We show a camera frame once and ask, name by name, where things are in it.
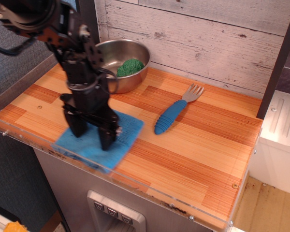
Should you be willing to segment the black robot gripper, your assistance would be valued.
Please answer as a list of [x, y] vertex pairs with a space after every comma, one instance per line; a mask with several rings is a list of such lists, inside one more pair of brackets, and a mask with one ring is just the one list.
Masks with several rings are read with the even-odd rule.
[[60, 100], [72, 133], [76, 137], [82, 136], [87, 130], [87, 123], [90, 123], [98, 127], [102, 150], [108, 150], [120, 131], [119, 117], [108, 105], [108, 85], [70, 85], [69, 88], [72, 93], [62, 94]]

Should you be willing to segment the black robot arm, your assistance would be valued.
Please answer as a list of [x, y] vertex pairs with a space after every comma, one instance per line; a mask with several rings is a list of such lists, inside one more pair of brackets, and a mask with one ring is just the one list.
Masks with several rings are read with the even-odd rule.
[[110, 71], [102, 67], [102, 53], [80, 14], [60, 0], [0, 0], [0, 21], [26, 37], [16, 47], [0, 47], [4, 55], [17, 56], [36, 41], [46, 43], [67, 75], [70, 93], [60, 99], [70, 129], [80, 137], [88, 124], [96, 126], [107, 150], [119, 129], [118, 116], [108, 105]]

